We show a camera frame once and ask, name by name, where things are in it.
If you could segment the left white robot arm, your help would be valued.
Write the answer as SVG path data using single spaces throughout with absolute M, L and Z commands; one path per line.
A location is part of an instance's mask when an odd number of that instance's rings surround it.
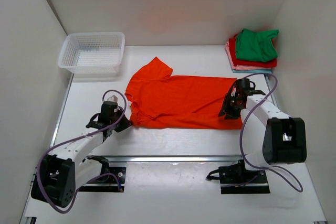
M 52 202 L 58 209 L 72 205 L 78 190 L 88 183 L 114 181 L 120 189 L 120 180 L 110 172 L 109 161 L 92 151 L 107 140 L 113 132 L 126 130 L 132 123 L 124 115 L 124 109 L 115 101 L 104 101 L 100 113 L 87 124 L 97 133 L 85 133 L 77 141 L 59 146 L 48 152 L 40 162 L 31 197 Z

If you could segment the orange t shirt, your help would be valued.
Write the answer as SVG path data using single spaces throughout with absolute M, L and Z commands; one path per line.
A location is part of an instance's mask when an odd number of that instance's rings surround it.
M 218 113 L 234 78 L 174 75 L 155 57 L 130 79 L 125 96 L 130 120 L 148 129 L 184 128 L 239 130 L 241 118 L 226 120 Z

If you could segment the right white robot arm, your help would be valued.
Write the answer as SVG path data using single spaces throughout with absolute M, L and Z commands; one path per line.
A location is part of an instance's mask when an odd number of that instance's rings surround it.
M 238 120 L 241 111 L 248 110 L 239 135 L 244 164 L 235 169 L 236 178 L 241 182 L 253 178 L 255 170 L 266 170 L 280 164 L 303 163 L 307 159 L 304 120 L 280 111 L 268 100 L 269 96 L 257 90 L 250 79 L 237 79 L 225 95 L 218 114 L 226 120 Z M 246 155 L 243 150 L 243 133 L 252 114 L 265 126 L 265 134 L 261 149 Z

